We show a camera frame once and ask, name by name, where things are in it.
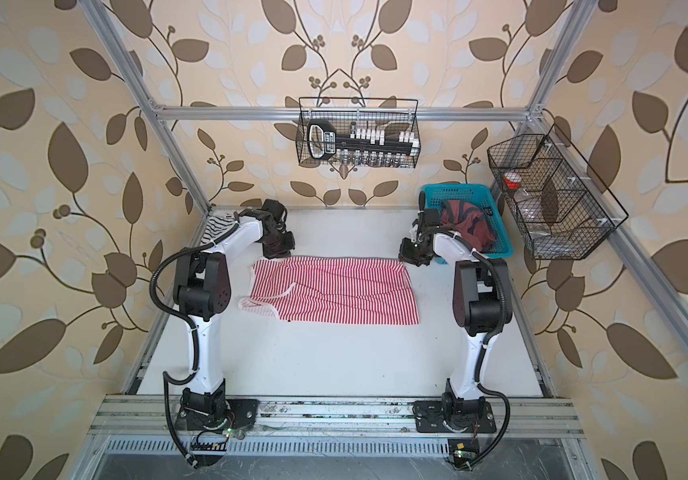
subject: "laundry basket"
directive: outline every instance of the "laundry basket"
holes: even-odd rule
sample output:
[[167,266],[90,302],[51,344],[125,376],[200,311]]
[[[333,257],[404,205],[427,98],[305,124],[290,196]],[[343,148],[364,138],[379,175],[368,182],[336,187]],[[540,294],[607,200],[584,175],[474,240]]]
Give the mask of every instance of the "laundry basket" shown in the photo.
[[[442,210],[443,200],[464,200],[480,207],[491,226],[493,234],[496,236],[496,243],[490,251],[483,252],[490,258],[506,258],[512,256],[514,249],[509,241],[507,229],[503,226],[501,214],[498,213],[496,202],[488,187],[476,184],[433,184],[425,185],[422,190],[427,196],[425,208],[436,208]],[[447,262],[441,257],[435,258],[438,264]]]

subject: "wire mesh basket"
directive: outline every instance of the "wire mesh basket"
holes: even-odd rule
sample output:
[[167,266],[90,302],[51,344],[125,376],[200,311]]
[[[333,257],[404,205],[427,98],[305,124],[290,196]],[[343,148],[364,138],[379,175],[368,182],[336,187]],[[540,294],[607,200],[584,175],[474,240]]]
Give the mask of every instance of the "wire mesh basket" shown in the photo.
[[302,167],[320,163],[416,168],[421,140],[417,100],[301,97],[296,152]]
[[[585,259],[628,212],[580,152],[586,172],[577,172],[562,154],[567,136],[522,134],[488,148],[488,160],[525,247],[539,260]],[[596,194],[607,194],[615,212]]]

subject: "black wire basket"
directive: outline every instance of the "black wire basket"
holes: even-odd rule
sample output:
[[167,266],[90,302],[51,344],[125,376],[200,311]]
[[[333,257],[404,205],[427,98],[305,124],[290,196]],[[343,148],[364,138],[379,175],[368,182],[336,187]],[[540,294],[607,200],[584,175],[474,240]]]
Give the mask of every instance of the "black wire basket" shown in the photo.
[[[583,260],[628,218],[618,197],[578,149],[586,173],[565,159],[561,150],[569,146],[567,136],[552,126],[546,135],[517,135],[487,151],[525,247],[538,260]],[[592,191],[608,200],[604,204],[614,202],[616,211],[609,211],[612,208],[603,206]]]
[[417,109],[418,101],[406,98],[301,97],[299,164],[416,168]]

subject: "white table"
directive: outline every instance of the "white table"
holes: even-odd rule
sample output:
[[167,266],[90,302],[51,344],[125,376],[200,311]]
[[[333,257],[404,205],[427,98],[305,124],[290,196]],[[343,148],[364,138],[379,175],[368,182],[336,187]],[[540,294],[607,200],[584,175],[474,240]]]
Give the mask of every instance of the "white table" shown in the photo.
[[[396,258],[416,210],[291,210],[293,254]],[[250,267],[261,257],[253,244],[229,258],[233,298],[224,312],[222,359],[227,395],[439,396],[461,360],[466,333],[451,309],[454,268],[408,265],[420,324],[338,325],[280,322],[238,310],[249,294]],[[162,372],[188,373],[187,329],[167,322],[139,394],[161,394]],[[483,385],[508,396],[542,396],[517,320],[492,348]],[[172,386],[173,393],[183,387]]]

